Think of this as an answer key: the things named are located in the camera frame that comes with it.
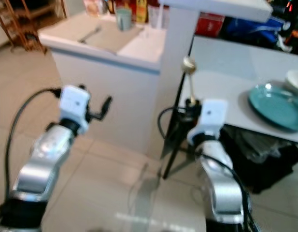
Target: black cable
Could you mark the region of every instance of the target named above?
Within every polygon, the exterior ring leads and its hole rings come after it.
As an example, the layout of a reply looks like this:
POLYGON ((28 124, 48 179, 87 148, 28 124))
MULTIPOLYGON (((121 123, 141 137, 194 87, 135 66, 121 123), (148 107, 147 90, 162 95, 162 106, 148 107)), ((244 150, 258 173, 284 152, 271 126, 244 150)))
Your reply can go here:
POLYGON ((162 116, 163 116, 166 112, 168 112, 168 111, 170 111, 170 110, 185 110, 185 109, 186 109, 186 108, 184 108, 184 107, 172 106, 172 107, 169 107, 169 108, 164 109, 162 112, 159 113, 159 115, 158 115, 158 117, 157 117, 157 127, 158 127, 159 133, 160 133, 160 135, 162 136, 163 139, 166 139, 166 135, 165 135, 165 133, 164 133, 164 131, 163 131, 163 128, 162 128, 162 126, 161 126, 161 124, 160 124, 161 119, 162 119, 162 116))
POLYGON ((7 138, 7 142, 6 142, 6 148, 5 148, 5 199, 4 202, 7 202, 7 200, 9 199, 9 190, 10 190, 10 173, 9 173, 9 153, 10 153, 10 146, 11 146, 11 142, 13 140, 13 135, 14 135, 14 130, 15 127, 17 125, 17 122, 22 114, 22 112, 24 111, 24 109, 26 108, 26 106, 38 95, 45 93, 45 92, 52 92, 57 98, 59 98, 60 93, 61 93, 61 89, 60 88, 45 88, 42 89, 36 93, 34 93, 32 96, 30 96, 26 102, 21 106, 21 108, 18 110, 16 116, 14 117, 13 123, 10 127, 9 130, 9 135, 7 138))

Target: white table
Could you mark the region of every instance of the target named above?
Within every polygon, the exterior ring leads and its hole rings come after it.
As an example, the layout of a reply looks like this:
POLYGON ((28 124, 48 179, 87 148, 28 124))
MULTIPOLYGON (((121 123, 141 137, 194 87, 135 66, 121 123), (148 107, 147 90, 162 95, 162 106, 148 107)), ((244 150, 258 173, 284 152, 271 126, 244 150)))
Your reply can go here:
MULTIPOLYGON (((195 37, 191 51, 198 71, 193 77, 198 99, 225 99, 226 124, 298 143, 298 132, 280 130, 261 119, 249 106, 248 92, 257 84, 283 82, 289 69, 298 69, 298 56, 264 48, 195 37)), ((185 79, 179 106, 188 98, 185 79)))

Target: red box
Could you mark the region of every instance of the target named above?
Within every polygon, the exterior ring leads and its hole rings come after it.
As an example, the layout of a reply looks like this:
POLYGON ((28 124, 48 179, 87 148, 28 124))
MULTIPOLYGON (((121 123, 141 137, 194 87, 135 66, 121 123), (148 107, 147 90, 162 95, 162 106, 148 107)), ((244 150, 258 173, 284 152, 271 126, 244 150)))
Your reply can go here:
POLYGON ((225 16, 222 15, 201 13, 195 34, 205 35, 209 37, 217 37, 222 28, 224 19, 225 16))

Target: plate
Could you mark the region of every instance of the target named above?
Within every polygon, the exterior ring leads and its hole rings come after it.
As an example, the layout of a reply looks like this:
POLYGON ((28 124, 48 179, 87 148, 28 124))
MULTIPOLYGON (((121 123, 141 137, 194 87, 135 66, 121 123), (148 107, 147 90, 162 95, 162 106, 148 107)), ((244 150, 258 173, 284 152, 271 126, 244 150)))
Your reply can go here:
POLYGON ((298 94, 298 70, 287 72, 285 85, 290 91, 298 94))
POLYGON ((298 131, 298 98, 271 84, 256 86, 249 95, 252 107, 269 121, 298 131))

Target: white countertop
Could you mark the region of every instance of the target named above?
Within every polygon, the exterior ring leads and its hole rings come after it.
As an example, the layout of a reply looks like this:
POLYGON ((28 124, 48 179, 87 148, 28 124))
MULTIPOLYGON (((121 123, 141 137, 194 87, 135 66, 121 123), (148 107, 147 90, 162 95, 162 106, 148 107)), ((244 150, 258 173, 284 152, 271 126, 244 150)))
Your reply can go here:
MULTIPOLYGON (((225 99, 226 124, 298 143, 298 132, 280 130, 262 120, 249 106, 248 92, 257 84, 283 82, 290 69, 298 69, 298 56, 279 51, 195 37, 191 57, 198 65, 193 77, 199 98, 225 99)), ((185 79, 179 106, 189 97, 185 79)))
MULTIPOLYGON (((115 62, 135 65, 143 68, 160 70, 160 58, 164 50, 167 31, 153 29, 149 25, 137 25, 144 30, 116 54, 53 35, 53 29, 66 29, 77 27, 79 19, 82 23, 96 26, 98 18, 90 17, 86 13, 75 15, 51 27, 39 31, 42 44, 51 48, 62 49, 70 52, 89 55, 97 58, 109 59, 115 62)), ((107 14, 99 19, 115 21, 113 15, 107 14)))
POLYGON ((165 5, 266 22, 272 7, 266 0, 159 0, 165 5))

